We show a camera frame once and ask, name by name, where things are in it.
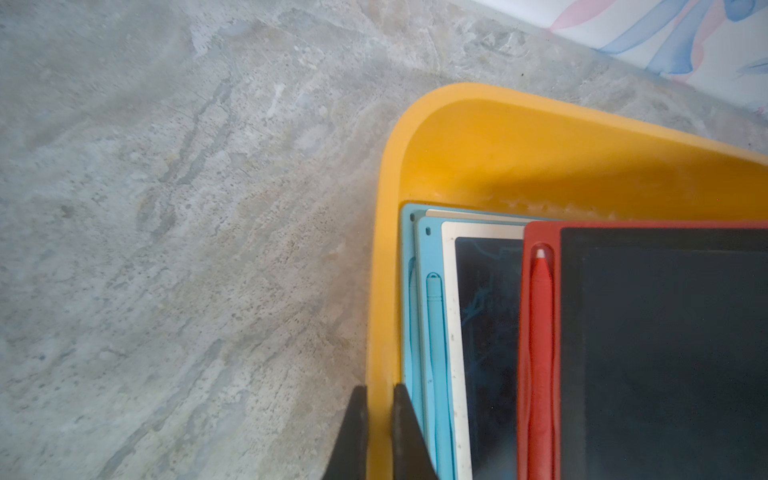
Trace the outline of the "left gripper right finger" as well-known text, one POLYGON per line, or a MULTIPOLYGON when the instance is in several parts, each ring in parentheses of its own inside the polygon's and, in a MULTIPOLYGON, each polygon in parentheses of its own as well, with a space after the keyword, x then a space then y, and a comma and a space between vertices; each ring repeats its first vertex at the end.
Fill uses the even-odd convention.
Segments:
POLYGON ((394 387, 391 431, 393 479, 437 480, 409 393, 403 384, 394 387))

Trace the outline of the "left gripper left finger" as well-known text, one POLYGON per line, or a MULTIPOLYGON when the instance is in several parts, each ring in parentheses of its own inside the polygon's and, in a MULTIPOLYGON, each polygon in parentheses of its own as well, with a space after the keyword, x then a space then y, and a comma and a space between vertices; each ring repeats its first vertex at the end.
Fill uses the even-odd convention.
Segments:
POLYGON ((355 386, 328 460, 323 480, 366 478, 368 448, 367 387, 355 386))

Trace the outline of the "yellow plastic storage box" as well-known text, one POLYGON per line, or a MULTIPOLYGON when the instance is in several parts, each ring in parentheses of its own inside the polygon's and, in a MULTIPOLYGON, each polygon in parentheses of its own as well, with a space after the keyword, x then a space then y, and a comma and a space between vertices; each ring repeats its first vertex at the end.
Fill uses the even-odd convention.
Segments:
POLYGON ((449 85, 416 101, 395 125, 379 173, 366 365, 371 479, 393 475, 406 203, 563 220, 763 221, 767 159, 490 85, 449 85))

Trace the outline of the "blue stylus pen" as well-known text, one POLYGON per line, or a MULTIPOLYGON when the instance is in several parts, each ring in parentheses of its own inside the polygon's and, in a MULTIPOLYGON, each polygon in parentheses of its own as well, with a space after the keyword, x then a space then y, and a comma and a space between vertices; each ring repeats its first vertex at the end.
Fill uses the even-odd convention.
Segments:
POLYGON ((442 279, 437 273, 432 272, 426 277, 426 299, 436 414, 437 470, 440 479, 453 479, 453 435, 450 420, 451 389, 448 385, 449 362, 446 359, 442 279))

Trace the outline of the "red stylus pen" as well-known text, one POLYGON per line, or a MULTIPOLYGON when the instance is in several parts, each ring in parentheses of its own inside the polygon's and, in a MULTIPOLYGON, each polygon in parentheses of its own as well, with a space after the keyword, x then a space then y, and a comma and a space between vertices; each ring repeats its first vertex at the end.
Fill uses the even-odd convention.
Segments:
POLYGON ((537 248, 530 282, 531 415, 528 467, 531 479, 553 477, 552 369, 553 277, 546 250, 537 248))

